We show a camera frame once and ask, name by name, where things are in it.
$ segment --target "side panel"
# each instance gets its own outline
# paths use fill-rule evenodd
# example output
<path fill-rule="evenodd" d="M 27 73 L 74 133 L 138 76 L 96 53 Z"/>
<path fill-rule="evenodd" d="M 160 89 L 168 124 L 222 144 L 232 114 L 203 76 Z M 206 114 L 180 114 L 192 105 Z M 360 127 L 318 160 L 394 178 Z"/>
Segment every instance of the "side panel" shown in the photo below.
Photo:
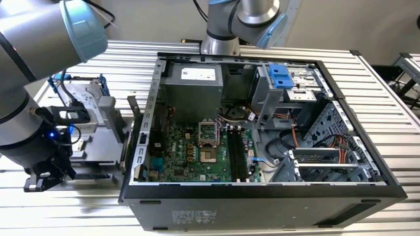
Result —
<path fill-rule="evenodd" d="M 144 230 L 258 230 L 344 227 L 396 199 L 130 199 Z"/>

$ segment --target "black cable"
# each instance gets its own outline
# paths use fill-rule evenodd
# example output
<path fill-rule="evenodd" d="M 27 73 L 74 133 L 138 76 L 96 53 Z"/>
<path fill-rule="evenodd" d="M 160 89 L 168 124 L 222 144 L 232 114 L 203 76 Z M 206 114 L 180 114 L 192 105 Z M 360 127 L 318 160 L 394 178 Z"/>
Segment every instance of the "black cable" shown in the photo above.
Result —
<path fill-rule="evenodd" d="M 60 146 L 71 146 L 71 145 L 76 144 L 76 143 L 79 142 L 79 140 L 82 139 L 82 130 L 79 129 L 79 127 L 75 126 L 75 125 L 72 125 L 72 124 L 71 124 L 68 127 L 74 127 L 74 128 L 78 130 L 79 136 L 78 136 L 76 141 L 74 141 L 74 142 L 70 143 L 70 144 L 64 144 L 64 143 L 55 142 L 55 143 L 56 143 L 58 145 L 60 145 Z"/>
<path fill-rule="evenodd" d="M 339 134 L 332 134 L 332 135 L 328 135 L 326 138 L 323 138 L 315 145 L 312 145 L 314 148 L 319 147 L 324 141 L 327 141 L 330 138 L 332 137 L 340 137 L 343 138 L 344 140 L 347 140 L 347 138 L 343 136 L 343 135 L 339 135 Z"/>
<path fill-rule="evenodd" d="M 67 70 L 62 71 L 62 76 L 60 76 L 60 82 L 62 82 L 62 88 L 64 93 L 68 95 L 68 97 L 71 98 L 72 102 L 78 102 L 78 99 L 75 98 L 75 96 L 68 92 L 66 85 L 64 85 L 64 77 L 66 77 L 66 72 Z"/>
<path fill-rule="evenodd" d="M 274 145 L 278 141 L 279 141 L 279 137 L 275 138 L 275 139 L 272 139 L 272 140 L 270 140 L 268 143 L 267 143 L 266 146 L 264 146 L 264 151 L 266 151 L 267 155 L 268 155 L 271 158 L 279 159 L 279 160 L 282 161 L 287 156 L 286 156 L 282 152 L 279 152 L 279 153 L 280 153 L 280 156 L 276 156 L 276 155 L 271 154 L 271 152 L 270 152 L 270 146 Z"/>
<path fill-rule="evenodd" d="M 94 3 L 91 0 L 83 0 L 83 1 L 91 6 L 94 6 L 96 9 L 99 9 L 100 11 L 106 12 L 108 16 L 111 16 L 112 18 L 111 22 L 108 22 L 108 24 L 104 25 L 104 28 L 108 28 L 112 25 L 112 23 L 116 21 L 116 16 L 112 14 L 111 11 L 108 11 L 104 7 Z"/>
<path fill-rule="evenodd" d="M 270 165 L 266 161 L 258 161 L 258 162 L 263 162 L 268 167 L 276 168 L 275 166 Z"/>
<path fill-rule="evenodd" d="M 290 145 L 290 144 L 283 140 L 283 138 L 284 138 L 288 134 L 291 134 L 291 133 L 292 133 L 292 130 L 291 130 L 291 129 L 287 129 L 287 130 L 282 131 L 280 134 L 279 134 L 279 141 L 280 141 L 282 145 L 283 145 L 287 149 L 294 149 L 294 148 L 295 148 L 295 146 Z"/>
<path fill-rule="evenodd" d="M 202 7 L 200 7 L 200 5 L 198 3 L 198 0 L 194 0 L 194 1 L 195 1 L 195 5 L 196 5 L 198 10 L 200 11 L 202 15 L 206 17 L 206 19 L 208 19 L 208 16 L 207 16 L 206 12 L 203 11 L 203 9 L 202 9 Z"/>
<path fill-rule="evenodd" d="M 232 108 L 234 108 L 234 106 L 230 106 L 228 111 L 224 113 L 226 116 L 230 115 L 230 112 L 231 112 Z"/>
<path fill-rule="evenodd" d="M 202 15 L 204 21 L 207 22 L 207 21 L 208 21 L 208 16 L 207 16 L 207 14 L 204 13 L 204 11 L 203 11 L 203 9 L 202 9 L 199 3 L 198 3 L 198 0 L 192 0 L 192 2 L 194 2 L 194 4 L 195 4 L 195 6 L 196 6 L 196 9 L 198 9 L 198 11 L 199 11 L 199 14 Z"/>

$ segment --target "slotted metal table surface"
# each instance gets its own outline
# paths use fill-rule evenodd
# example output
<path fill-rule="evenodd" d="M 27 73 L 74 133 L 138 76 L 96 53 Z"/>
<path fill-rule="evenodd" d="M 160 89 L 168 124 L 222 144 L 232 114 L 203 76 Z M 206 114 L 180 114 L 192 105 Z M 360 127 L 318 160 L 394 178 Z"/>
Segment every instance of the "slotted metal table surface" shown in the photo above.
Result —
<path fill-rule="evenodd" d="M 68 69 L 74 76 L 104 74 L 118 108 L 131 116 L 127 96 L 144 107 L 158 52 L 199 53 L 198 44 L 111 41 L 104 54 Z M 298 48 L 260 50 L 242 47 L 246 57 L 322 60 L 376 144 L 408 199 L 344 229 L 308 231 L 171 232 L 171 235 L 419 235 L 420 234 L 420 121 L 360 56 L 350 51 Z M 42 106 L 60 101 L 46 83 L 36 100 Z M 150 234 L 130 208 L 118 204 L 119 189 L 108 182 L 74 182 L 66 191 L 26 194 L 27 175 L 0 158 L 0 234 Z"/>

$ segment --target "wire bundle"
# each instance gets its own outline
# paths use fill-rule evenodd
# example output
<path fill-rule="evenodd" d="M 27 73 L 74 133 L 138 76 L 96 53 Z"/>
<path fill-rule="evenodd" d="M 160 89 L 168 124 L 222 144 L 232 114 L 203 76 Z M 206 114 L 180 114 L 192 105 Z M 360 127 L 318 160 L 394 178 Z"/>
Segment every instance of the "wire bundle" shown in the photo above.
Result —
<path fill-rule="evenodd" d="M 100 5 L 98 5 L 96 3 L 94 3 L 91 0 L 83 0 L 87 4 L 90 4 L 91 6 L 94 6 L 98 10 L 103 11 L 107 13 L 108 16 L 111 16 L 111 22 L 108 22 L 108 24 L 104 25 L 104 28 L 108 28 L 114 22 L 116 21 L 116 16 L 112 14 L 111 11 L 108 11 L 104 7 L 102 7 Z"/>
<path fill-rule="evenodd" d="M 202 9 L 199 3 L 198 3 L 198 0 L 192 0 L 192 2 L 195 3 L 195 6 L 196 6 L 196 9 L 198 9 L 198 11 L 199 11 L 200 16 L 203 17 L 204 21 L 207 22 L 207 21 L 208 21 L 208 16 L 207 16 L 207 14 L 204 13 L 204 11 L 203 11 L 203 9 Z"/>

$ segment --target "orange wire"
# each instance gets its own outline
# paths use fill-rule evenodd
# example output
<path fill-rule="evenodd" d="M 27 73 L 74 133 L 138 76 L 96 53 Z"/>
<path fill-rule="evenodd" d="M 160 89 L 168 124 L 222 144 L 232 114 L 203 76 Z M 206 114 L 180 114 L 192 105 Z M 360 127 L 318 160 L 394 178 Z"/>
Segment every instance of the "orange wire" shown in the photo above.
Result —
<path fill-rule="evenodd" d="M 330 145 L 330 147 L 332 148 L 335 145 L 336 145 L 336 136 L 335 136 L 334 143 Z"/>
<path fill-rule="evenodd" d="M 342 161 L 343 161 L 342 160 L 343 159 L 342 156 L 343 156 L 342 155 L 342 149 L 339 148 L 339 164 L 342 164 Z"/>
<path fill-rule="evenodd" d="M 295 132 L 295 119 L 294 119 L 294 123 L 292 123 L 292 136 L 294 136 L 295 147 L 298 148 L 299 144 L 298 144 L 296 132 Z"/>
<path fill-rule="evenodd" d="M 346 150 L 344 155 L 343 155 L 343 164 L 346 164 L 346 156 L 347 156 L 347 150 Z"/>

